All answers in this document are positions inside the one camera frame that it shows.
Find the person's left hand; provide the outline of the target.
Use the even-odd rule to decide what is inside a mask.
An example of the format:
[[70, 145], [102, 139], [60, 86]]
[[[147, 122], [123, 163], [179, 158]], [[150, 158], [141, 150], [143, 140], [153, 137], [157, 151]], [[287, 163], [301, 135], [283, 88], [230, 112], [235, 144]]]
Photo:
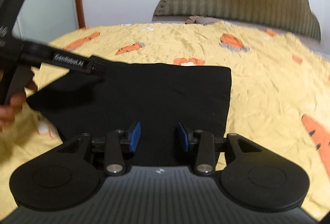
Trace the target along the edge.
[[7, 105], [1, 105], [1, 132], [5, 131], [15, 123], [16, 115], [18, 115], [26, 102], [26, 93], [22, 91], [14, 94]]

